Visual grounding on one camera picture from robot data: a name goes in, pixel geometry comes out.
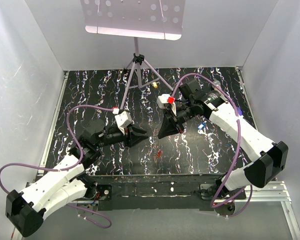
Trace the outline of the red key tag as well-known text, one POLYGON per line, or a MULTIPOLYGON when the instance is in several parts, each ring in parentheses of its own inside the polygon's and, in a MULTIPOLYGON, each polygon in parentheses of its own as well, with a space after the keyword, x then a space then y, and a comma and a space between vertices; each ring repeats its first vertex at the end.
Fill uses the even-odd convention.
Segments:
POLYGON ((154 160, 155 162, 157 162, 158 159, 161 157, 161 155, 162 155, 162 150, 159 150, 159 151, 154 155, 153 160, 154 160))

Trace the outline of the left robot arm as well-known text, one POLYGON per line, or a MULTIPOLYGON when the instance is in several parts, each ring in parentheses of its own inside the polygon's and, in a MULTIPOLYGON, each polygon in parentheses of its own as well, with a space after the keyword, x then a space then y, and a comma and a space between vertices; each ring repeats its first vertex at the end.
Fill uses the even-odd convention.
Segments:
POLYGON ((85 171, 101 156, 100 147, 123 143, 131 148, 148 139, 146 130, 130 120, 115 117, 116 124, 106 127, 100 119, 90 120, 78 138, 80 146, 69 153, 52 171, 21 191, 7 194, 5 215, 23 237, 34 234, 44 220, 68 203, 91 200, 102 193, 85 171))

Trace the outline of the blue key tag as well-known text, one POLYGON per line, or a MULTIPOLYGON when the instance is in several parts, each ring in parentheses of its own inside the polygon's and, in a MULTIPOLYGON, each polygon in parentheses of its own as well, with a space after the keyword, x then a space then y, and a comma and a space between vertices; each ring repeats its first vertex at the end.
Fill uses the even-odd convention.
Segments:
POLYGON ((200 123, 199 126, 197 127, 198 130, 202 130, 205 127, 205 123, 200 123))

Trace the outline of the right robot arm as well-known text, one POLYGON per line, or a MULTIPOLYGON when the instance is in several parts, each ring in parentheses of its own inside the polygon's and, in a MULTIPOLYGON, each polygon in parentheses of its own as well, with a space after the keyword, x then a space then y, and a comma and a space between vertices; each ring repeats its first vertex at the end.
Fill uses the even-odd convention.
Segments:
POLYGON ((220 198, 227 199, 236 189, 248 185, 263 188, 284 170, 288 146, 283 141, 274 142, 257 131, 235 112, 217 88, 205 92, 193 79, 182 84, 179 90, 185 100, 180 106, 176 106, 175 98, 169 94, 157 97, 157 105, 163 110, 159 139, 183 133, 184 123, 196 116, 203 116, 229 135, 250 160, 248 165, 232 170, 229 176, 216 181, 216 192, 220 198))

